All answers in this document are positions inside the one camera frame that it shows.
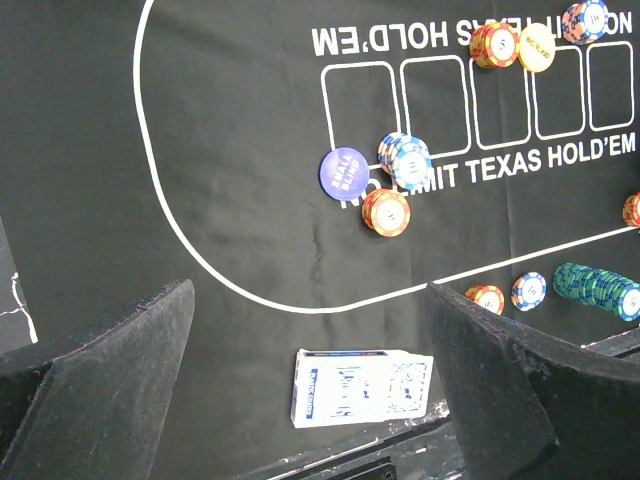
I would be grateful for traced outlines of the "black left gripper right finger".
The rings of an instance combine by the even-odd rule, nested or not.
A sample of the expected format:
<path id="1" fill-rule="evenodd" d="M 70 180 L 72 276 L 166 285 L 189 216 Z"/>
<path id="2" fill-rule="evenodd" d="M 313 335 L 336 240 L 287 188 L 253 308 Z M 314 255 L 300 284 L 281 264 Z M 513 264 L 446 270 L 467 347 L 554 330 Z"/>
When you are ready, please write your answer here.
<path id="1" fill-rule="evenodd" d="M 639 365 L 425 290 L 426 325 L 472 479 L 636 479 Z"/>

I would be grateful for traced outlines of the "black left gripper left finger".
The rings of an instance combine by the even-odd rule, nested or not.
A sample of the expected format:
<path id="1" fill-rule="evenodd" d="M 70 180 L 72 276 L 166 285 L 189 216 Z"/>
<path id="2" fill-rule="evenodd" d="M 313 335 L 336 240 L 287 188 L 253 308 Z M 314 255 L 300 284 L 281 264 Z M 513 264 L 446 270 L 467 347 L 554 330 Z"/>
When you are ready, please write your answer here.
<path id="1" fill-rule="evenodd" d="M 2 354 L 2 478 L 148 478 L 194 312 L 192 281 L 177 280 Z"/>

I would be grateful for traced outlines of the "orange red chip stack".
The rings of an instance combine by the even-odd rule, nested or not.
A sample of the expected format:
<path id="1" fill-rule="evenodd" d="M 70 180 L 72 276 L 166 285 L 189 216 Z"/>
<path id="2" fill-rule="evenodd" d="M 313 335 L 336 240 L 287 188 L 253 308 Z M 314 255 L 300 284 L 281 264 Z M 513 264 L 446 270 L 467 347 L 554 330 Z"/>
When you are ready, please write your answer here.
<path id="1" fill-rule="evenodd" d="M 464 293 L 464 296 L 494 314 L 503 313 L 505 298 L 502 290 L 497 286 L 474 285 Z"/>

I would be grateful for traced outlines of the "pink blue chip stack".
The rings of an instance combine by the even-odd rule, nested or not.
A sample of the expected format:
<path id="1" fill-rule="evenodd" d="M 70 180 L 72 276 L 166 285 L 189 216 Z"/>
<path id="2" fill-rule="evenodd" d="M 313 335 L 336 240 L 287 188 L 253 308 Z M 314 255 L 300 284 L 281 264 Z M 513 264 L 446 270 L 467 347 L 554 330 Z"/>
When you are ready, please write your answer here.
<path id="1" fill-rule="evenodd" d="M 511 301 L 520 311 L 529 311 L 538 307 L 547 292 L 545 277 L 535 271 L 521 275 L 512 285 Z"/>

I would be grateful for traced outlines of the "green blue chip stack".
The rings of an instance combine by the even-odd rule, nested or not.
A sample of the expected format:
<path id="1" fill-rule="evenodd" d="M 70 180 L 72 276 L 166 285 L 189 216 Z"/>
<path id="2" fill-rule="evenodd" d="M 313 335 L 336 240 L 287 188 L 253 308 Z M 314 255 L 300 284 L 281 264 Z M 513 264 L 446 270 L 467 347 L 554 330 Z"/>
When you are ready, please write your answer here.
<path id="1" fill-rule="evenodd" d="M 619 273 L 567 262 L 556 268 L 552 286 L 565 298 L 598 307 L 624 321 L 639 318 L 639 283 Z"/>

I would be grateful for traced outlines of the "blue playing card box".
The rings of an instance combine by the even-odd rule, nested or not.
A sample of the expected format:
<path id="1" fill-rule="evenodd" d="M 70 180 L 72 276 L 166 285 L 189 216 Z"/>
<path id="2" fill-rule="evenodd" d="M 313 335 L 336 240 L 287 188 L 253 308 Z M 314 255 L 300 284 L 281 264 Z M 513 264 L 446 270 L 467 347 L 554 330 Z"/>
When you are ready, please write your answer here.
<path id="1" fill-rule="evenodd" d="M 301 349 L 290 419 L 303 429 L 423 417 L 433 366 L 432 356 L 403 350 Z"/>

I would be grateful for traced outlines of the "orange chips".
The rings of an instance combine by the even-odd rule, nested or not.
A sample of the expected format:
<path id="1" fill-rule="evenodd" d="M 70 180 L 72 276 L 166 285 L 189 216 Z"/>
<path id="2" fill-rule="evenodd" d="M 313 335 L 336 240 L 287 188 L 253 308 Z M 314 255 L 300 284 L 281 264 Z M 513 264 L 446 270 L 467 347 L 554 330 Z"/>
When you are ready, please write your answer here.
<path id="1" fill-rule="evenodd" d="M 493 22 L 478 27 L 471 36 L 469 52 L 481 68 L 506 68 L 518 58 L 518 32 L 508 23 Z"/>
<path id="2" fill-rule="evenodd" d="M 623 204 L 622 219 L 628 227 L 640 227 L 640 193 L 628 196 Z"/>
<path id="3" fill-rule="evenodd" d="M 377 189 L 366 196 L 362 218 L 372 231 L 393 238 L 408 227 L 411 210 L 406 198 L 398 191 Z"/>

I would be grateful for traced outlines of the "pink blue chips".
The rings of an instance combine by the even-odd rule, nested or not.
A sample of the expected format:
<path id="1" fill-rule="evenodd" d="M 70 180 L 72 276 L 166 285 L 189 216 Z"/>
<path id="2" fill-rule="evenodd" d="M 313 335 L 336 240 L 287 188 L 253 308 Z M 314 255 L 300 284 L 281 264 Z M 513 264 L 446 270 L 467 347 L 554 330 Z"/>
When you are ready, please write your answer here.
<path id="1" fill-rule="evenodd" d="M 378 163 L 395 184 L 414 191 L 435 185 L 435 169 L 426 143 L 418 137 L 392 132 L 380 142 Z"/>
<path id="2" fill-rule="evenodd" d="M 608 18 L 609 10 L 604 1 L 587 0 L 575 3 L 562 15 L 562 35 L 572 44 L 592 43 L 605 34 Z"/>

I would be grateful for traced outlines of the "blue small blind button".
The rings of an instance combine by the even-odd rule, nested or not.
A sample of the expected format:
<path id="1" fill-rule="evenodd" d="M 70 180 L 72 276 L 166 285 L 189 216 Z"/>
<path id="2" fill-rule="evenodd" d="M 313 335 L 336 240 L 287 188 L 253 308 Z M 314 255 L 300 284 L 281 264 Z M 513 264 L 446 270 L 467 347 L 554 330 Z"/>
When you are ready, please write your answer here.
<path id="1" fill-rule="evenodd" d="M 322 159 L 319 180 L 329 197 L 338 201 L 352 201 L 366 190 L 369 164 L 358 150 L 338 147 Z"/>

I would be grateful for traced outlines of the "yellow big blind button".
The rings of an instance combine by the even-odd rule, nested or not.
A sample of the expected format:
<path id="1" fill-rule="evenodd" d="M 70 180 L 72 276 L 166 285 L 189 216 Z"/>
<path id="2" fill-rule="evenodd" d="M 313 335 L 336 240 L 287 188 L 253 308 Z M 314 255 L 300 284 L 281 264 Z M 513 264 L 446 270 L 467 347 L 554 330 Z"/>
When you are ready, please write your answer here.
<path id="1" fill-rule="evenodd" d="M 531 23 L 526 26 L 521 31 L 519 45 L 519 61 L 529 72 L 543 72 L 554 61 L 555 36 L 545 24 Z"/>

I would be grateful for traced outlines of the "black marbled table cover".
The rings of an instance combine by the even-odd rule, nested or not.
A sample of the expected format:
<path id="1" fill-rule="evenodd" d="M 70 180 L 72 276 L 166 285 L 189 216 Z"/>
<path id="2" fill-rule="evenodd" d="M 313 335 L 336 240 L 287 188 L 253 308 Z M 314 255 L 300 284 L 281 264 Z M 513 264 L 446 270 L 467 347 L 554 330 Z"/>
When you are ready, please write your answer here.
<path id="1" fill-rule="evenodd" d="M 22 291 L 19 273 L 1 225 L 1 353 L 38 342 L 38 335 Z"/>

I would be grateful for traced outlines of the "black poker table mat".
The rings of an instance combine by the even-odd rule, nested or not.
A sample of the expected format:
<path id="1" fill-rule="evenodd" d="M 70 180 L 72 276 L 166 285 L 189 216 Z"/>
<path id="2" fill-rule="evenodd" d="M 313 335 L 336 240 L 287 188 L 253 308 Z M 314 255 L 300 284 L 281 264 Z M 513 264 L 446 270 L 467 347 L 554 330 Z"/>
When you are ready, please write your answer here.
<path id="1" fill-rule="evenodd" d="M 151 469 L 235 479 L 360 425 L 297 429 L 300 349 L 428 354 L 424 287 L 509 289 L 564 262 L 639 275 L 639 5 L 539 74 L 473 65 L 486 21 L 556 30 L 563 1 L 5 1 L 1 217 L 39 340 L 178 278 L 196 311 Z M 423 140 L 435 185 L 378 163 Z M 338 201 L 319 168 L 369 164 Z M 367 227 L 377 189 L 409 203 Z"/>

